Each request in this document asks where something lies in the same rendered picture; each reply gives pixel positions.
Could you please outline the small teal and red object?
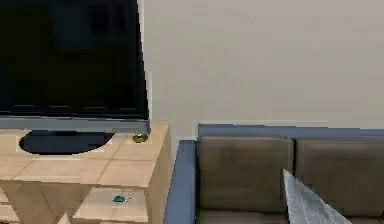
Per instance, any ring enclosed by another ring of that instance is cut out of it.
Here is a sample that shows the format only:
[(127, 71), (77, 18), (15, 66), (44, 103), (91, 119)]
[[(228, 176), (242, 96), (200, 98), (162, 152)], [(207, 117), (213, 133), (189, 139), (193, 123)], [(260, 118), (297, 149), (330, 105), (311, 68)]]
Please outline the small teal and red object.
[(115, 203), (133, 203), (135, 201), (134, 197), (124, 197), (121, 195), (117, 195), (113, 198), (113, 202)]

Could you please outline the black television set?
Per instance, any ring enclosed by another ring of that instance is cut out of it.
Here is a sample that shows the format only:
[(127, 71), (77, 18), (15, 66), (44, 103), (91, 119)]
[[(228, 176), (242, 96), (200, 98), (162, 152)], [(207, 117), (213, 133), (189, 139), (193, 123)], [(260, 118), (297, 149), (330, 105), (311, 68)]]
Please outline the black television set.
[(141, 0), (0, 0), (0, 130), (73, 155), (150, 132)]

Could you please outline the blue sofa with brown cushions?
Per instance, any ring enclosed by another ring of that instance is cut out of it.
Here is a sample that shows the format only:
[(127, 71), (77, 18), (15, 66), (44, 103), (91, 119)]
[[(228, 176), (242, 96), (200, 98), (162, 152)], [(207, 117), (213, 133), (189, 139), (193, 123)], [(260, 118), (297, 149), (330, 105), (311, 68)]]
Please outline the blue sofa with brown cushions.
[(384, 129), (201, 124), (164, 224), (290, 224), (283, 170), (352, 224), (384, 224)]

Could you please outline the light wooden television stand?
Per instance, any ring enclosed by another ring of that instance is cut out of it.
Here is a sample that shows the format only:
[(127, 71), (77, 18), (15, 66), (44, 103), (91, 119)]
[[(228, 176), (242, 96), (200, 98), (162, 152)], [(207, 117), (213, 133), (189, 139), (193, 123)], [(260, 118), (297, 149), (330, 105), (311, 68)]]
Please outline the light wooden television stand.
[[(69, 156), (22, 151), (26, 134), (0, 131), (0, 223), (163, 224), (173, 172), (169, 124), (154, 124), (144, 143), (116, 134)], [(135, 201), (115, 203), (117, 195)]]

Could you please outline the grey speckled pillow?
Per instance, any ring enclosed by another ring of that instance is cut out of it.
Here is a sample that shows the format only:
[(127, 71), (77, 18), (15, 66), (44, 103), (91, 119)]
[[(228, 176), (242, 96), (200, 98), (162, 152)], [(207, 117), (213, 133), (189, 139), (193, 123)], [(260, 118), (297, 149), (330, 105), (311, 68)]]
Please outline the grey speckled pillow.
[(289, 171), (283, 177), (290, 224), (352, 224)]

